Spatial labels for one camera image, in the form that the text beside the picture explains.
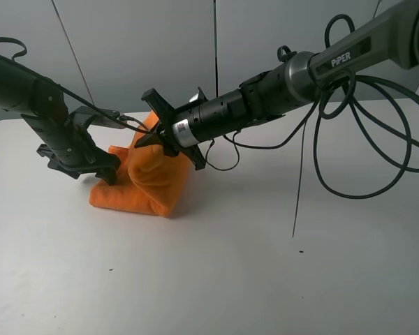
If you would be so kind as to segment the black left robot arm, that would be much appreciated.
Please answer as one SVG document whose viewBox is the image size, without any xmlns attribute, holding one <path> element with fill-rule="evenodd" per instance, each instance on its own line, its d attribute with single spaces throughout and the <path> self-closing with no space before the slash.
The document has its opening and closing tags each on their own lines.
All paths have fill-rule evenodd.
<svg viewBox="0 0 419 335">
<path fill-rule="evenodd" d="M 74 179 L 93 173 L 109 185 L 117 178 L 120 159 L 96 146 L 90 125 L 116 125 L 106 121 L 112 113 L 98 113 L 86 105 L 69 112 L 64 93 L 52 80 L 38 79 L 19 64 L 0 55 L 0 108 L 18 113 L 42 140 L 39 156 L 48 159 L 51 170 Z"/>
</svg>

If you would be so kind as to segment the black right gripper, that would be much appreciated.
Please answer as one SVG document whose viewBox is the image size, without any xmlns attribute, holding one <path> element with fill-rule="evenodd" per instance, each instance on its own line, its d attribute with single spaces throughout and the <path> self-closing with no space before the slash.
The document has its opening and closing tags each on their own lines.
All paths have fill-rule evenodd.
<svg viewBox="0 0 419 335">
<path fill-rule="evenodd" d="M 196 170 L 205 168 L 206 160 L 198 147 L 199 141 L 191 132 L 187 117 L 176 121 L 176 109 L 155 89 L 146 91 L 142 100 L 151 107 L 159 120 L 152 127 L 150 134 L 144 134 L 136 140 L 134 147 L 161 145 L 165 156 L 177 157 L 182 153 L 193 163 Z"/>
</svg>

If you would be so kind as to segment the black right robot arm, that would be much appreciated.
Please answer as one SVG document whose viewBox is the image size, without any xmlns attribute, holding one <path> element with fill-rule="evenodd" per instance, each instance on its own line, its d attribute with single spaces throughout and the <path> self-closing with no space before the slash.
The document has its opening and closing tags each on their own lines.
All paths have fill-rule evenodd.
<svg viewBox="0 0 419 335">
<path fill-rule="evenodd" d="M 244 128 L 265 124 L 317 100 L 326 101 L 343 84 L 383 84 L 362 70 L 391 60 L 400 68 L 419 66 L 419 1 L 402 1 L 318 54 L 278 49 L 280 65 L 260 73 L 234 91 L 207 100 L 203 93 L 173 108 L 150 89 L 142 99 L 157 116 L 136 147 L 160 145 L 166 156 L 184 154 L 201 170 L 206 160 L 199 144 Z"/>
</svg>

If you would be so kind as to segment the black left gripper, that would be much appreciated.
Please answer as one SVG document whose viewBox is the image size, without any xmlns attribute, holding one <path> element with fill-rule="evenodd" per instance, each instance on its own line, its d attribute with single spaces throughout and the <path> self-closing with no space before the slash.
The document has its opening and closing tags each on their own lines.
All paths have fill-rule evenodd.
<svg viewBox="0 0 419 335">
<path fill-rule="evenodd" d="M 92 173 L 109 186 L 115 184 L 121 165 L 119 157 L 100 150 L 73 123 L 57 125 L 43 122 L 36 129 L 36 134 L 43 141 L 37 153 L 48 159 L 49 169 L 74 179 L 81 174 Z"/>
</svg>

